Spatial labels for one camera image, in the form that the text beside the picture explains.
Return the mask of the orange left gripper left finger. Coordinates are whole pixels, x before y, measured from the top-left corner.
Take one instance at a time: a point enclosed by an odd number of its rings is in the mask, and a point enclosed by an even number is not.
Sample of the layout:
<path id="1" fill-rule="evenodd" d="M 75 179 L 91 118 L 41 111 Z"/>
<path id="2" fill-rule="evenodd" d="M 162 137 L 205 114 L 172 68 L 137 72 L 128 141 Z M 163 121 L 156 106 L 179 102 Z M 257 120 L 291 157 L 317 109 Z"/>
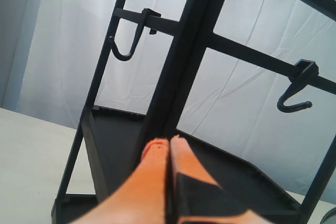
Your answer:
<path id="1" fill-rule="evenodd" d="M 167 139 L 148 142 L 135 171 L 77 223 L 165 223 L 169 153 Z"/>

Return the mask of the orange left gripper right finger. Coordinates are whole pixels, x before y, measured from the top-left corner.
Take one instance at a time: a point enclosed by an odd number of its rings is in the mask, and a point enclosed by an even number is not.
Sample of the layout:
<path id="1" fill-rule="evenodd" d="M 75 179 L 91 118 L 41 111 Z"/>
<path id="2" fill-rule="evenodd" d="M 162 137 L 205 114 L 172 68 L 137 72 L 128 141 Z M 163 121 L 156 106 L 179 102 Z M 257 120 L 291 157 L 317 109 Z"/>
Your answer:
<path id="1" fill-rule="evenodd" d="M 267 223 L 225 192 L 179 135 L 170 141 L 177 223 Z"/>

